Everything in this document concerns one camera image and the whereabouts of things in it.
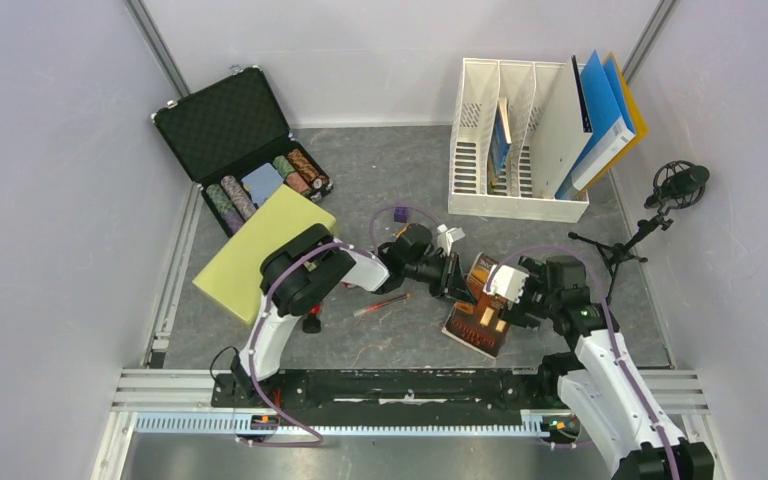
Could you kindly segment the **Animal Farm book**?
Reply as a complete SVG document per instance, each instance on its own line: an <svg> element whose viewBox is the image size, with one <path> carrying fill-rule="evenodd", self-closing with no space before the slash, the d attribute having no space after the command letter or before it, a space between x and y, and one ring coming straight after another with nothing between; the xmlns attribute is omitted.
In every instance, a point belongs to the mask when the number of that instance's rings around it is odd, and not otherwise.
<svg viewBox="0 0 768 480"><path fill-rule="evenodd" d="M499 97L493 119L493 128L488 149L488 189L493 192L501 188L506 179L507 157L512 145L507 97Z"/></svg>

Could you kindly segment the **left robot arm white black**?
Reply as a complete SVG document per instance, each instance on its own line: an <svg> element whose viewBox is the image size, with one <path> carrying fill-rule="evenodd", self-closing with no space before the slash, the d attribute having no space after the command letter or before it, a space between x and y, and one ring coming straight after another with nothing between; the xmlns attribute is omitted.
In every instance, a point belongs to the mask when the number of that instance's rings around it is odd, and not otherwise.
<svg viewBox="0 0 768 480"><path fill-rule="evenodd" d="M233 391L250 407L274 394L271 376L297 322L340 284L384 294L406 279L424 283L431 296L475 303L453 250L464 233L443 224L407 224L374 252L342 242L314 224L266 256L260 265L259 304L252 331L231 364Z"/></svg>

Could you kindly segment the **blue plastic folder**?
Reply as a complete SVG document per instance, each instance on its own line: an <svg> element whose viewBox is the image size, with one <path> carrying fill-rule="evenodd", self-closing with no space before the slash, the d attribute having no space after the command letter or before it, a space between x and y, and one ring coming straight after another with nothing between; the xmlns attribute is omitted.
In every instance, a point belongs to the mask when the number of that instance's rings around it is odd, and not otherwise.
<svg viewBox="0 0 768 480"><path fill-rule="evenodd" d="M614 56L602 59L593 51L580 78L592 135L556 191L559 200L573 200L587 190L637 138L637 126L623 90L624 77Z"/></svg>

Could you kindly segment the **orange plastic folder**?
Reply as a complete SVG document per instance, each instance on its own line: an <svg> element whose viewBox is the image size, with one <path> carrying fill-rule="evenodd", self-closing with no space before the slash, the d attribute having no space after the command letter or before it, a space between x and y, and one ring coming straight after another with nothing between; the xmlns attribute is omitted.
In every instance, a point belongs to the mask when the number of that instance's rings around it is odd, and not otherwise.
<svg viewBox="0 0 768 480"><path fill-rule="evenodd" d="M635 133L635 137L624 146L613 159L608 162L585 186L588 190L598 180L600 180L615 164L623 159L632 149L648 134L649 128L643 118L640 109L637 105L635 98L631 92L630 87L622 73L622 70L616 60L615 55L610 52L606 59L602 62L603 67L606 69L609 82L613 89L619 89L622 92L624 109L623 118L626 125Z"/></svg>

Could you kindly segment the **green drawer cabinet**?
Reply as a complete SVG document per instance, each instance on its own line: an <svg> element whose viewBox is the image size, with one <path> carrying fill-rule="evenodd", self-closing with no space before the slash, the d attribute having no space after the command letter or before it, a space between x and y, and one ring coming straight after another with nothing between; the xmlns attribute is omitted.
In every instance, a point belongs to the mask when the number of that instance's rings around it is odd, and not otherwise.
<svg viewBox="0 0 768 480"><path fill-rule="evenodd" d="M250 326L259 311L262 262L308 227L337 232L336 218L287 186L276 190L195 276L196 288Z"/></svg>

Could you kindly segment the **white paper box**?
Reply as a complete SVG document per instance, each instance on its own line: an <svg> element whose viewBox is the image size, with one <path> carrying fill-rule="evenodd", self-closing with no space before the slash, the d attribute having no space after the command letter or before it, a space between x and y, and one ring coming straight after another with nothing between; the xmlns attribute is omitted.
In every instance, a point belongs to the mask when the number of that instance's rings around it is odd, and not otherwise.
<svg viewBox="0 0 768 480"><path fill-rule="evenodd" d="M556 75L530 145L533 196L554 198L592 136L578 61Z"/></svg>

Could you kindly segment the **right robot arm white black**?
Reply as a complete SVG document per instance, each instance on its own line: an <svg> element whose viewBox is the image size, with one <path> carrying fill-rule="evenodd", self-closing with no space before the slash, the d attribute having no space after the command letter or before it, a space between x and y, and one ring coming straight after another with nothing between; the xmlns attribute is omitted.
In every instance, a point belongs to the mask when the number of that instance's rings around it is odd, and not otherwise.
<svg viewBox="0 0 768 480"><path fill-rule="evenodd" d="M543 358L540 400L570 408L614 479L713 478L714 455L686 437L645 384L609 306L592 301L584 263L523 256L518 265L526 278L514 311L550 321L569 347Z"/></svg>

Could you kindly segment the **brown small book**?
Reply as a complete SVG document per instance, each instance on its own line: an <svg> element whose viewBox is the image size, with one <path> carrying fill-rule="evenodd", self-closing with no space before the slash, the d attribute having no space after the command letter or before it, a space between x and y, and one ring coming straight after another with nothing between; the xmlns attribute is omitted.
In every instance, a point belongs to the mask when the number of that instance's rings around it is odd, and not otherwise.
<svg viewBox="0 0 768 480"><path fill-rule="evenodd" d="M498 357L509 330L508 323L501 319L506 300L484 292L484 284L496 264L486 253L475 257L466 275L466 285L474 300L456 301L441 329L447 337L491 359Z"/></svg>

